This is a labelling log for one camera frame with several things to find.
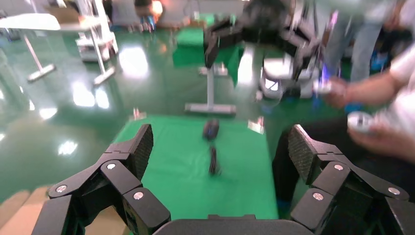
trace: jeans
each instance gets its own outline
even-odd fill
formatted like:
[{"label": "jeans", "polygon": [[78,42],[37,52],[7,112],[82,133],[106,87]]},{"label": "jeans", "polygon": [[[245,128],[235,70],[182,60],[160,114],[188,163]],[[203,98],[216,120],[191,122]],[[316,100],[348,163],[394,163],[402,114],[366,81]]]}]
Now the jeans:
[{"label": "jeans", "polygon": [[357,17],[350,20],[349,15],[339,13],[324,53],[329,73],[336,74],[346,48],[355,39],[350,80],[357,82],[368,78],[370,59],[381,28],[382,23],[370,23]]}]

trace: game controller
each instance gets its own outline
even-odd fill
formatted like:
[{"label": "game controller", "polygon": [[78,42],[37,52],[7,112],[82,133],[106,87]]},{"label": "game controller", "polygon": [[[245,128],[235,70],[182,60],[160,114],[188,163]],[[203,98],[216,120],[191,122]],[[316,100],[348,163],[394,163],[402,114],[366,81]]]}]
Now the game controller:
[{"label": "game controller", "polygon": [[313,90],[314,92],[318,94],[329,94],[331,92],[335,93],[344,93],[345,89],[344,87],[338,86],[336,84],[331,83],[330,81],[315,81],[313,84]]},{"label": "game controller", "polygon": [[353,112],[347,116],[347,126],[361,133],[369,133],[373,123],[373,117],[367,113]]}]

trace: robotic hand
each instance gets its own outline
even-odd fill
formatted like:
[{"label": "robotic hand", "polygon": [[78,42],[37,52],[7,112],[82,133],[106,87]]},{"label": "robotic hand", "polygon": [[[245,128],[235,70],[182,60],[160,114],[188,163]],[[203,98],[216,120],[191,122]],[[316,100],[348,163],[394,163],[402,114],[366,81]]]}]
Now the robotic hand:
[{"label": "robotic hand", "polygon": [[222,48],[239,42],[273,45],[293,60],[293,79],[307,68],[311,57],[320,52],[320,41],[313,27],[300,21],[292,27],[287,0],[252,0],[235,21],[223,19],[204,31],[205,64],[211,68]]}]

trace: green floor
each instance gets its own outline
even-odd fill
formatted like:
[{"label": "green floor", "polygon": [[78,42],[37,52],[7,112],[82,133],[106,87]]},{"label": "green floor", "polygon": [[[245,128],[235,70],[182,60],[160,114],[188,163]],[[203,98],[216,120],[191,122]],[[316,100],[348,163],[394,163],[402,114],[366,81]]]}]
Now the green floor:
[{"label": "green floor", "polygon": [[[57,183],[92,165],[134,108],[184,116],[186,102],[206,100],[206,80],[197,75],[197,67],[173,67],[171,32],[117,33],[119,55],[112,60],[116,74],[98,88],[92,87],[98,65],[82,63],[76,37],[30,37],[41,62],[58,68],[34,83],[26,81],[36,67],[24,42],[1,39],[7,60],[0,56],[0,202],[21,189]],[[315,108],[311,100],[255,102],[261,58],[257,49],[253,78],[240,79],[236,88],[231,79],[217,79],[216,101],[235,104],[237,120],[264,116],[272,154],[288,124],[339,111]]]}]

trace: computer mouse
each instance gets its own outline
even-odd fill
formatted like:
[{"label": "computer mouse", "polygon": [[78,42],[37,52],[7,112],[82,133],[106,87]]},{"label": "computer mouse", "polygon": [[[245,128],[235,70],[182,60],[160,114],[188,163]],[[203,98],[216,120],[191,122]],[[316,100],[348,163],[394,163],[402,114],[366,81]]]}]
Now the computer mouse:
[{"label": "computer mouse", "polygon": [[203,127],[203,138],[212,141],[216,138],[219,132],[219,120],[212,119],[206,122]]}]

